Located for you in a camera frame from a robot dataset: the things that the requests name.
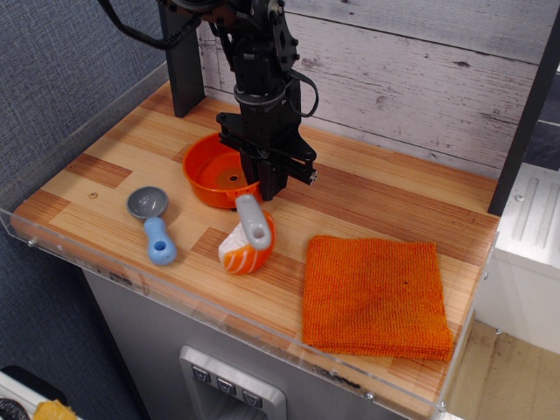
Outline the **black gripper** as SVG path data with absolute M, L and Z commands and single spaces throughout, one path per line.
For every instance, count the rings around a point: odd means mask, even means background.
M 288 177 L 307 185 L 317 179 L 315 150 L 301 137 L 303 118 L 301 84 L 290 82 L 275 102 L 261 97 L 240 102 L 240 112 L 219 113 L 220 141 L 240 153 L 249 185 L 260 182 L 264 201 L 271 201 L 286 186 Z

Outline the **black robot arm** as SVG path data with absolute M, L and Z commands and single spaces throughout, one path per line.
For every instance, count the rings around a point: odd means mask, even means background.
M 220 142 L 239 152 L 250 184 L 272 200 L 290 178 L 314 182 L 315 150 L 299 126 L 312 116 L 301 106 L 301 86 L 314 82 L 294 70 L 298 40 L 288 28 L 283 1 L 164 1 L 162 5 L 197 27 L 209 24 L 234 73 L 237 114 L 220 113 Z

